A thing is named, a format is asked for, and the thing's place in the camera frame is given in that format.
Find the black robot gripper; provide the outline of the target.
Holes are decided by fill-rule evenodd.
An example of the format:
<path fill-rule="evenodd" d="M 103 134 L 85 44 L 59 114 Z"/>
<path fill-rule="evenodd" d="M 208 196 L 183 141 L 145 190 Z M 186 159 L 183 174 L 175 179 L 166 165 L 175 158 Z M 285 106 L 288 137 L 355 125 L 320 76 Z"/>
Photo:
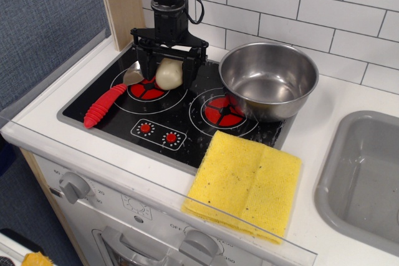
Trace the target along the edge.
<path fill-rule="evenodd" d="M 151 1 L 153 9 L 153 28 L 134 28 L 130 31 L 136 46 L 137 60 L 144 79 L 152 79 L 163 59 L 161 52 L 165 50 L 171 56 L 171 48 L 183 46 L 193 49 L 193 52 L 181 54 L 183 59 L 183 87 L 189 89 L 196 79 L 198 70 L 206 60 L 208 43 L 193 36 L 189 30 L 189 23 L 194 20 L 189 15 L 188 0 L 178 4 L 166 6 Z"/>

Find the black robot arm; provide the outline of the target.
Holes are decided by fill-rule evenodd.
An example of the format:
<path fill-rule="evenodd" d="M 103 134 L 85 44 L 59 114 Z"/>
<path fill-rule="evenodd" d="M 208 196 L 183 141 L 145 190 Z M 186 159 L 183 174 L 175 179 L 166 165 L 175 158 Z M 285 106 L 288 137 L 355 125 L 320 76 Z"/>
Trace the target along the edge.
<path fill-rule="evenodd" d="M 205 40 L 193 36 L 188 26 L 201 23 L 204 13 L 194 21 L 189 15 L 189 0 L 152 0 L 151 8 L 154 27 L 131 30 L 132 49 L 136 51 L 143 77 L 152 79 L 161 59 L 179 60 L 183 63 L 183 87 L 188 89 L 206 63 L 209 46 Z"/>

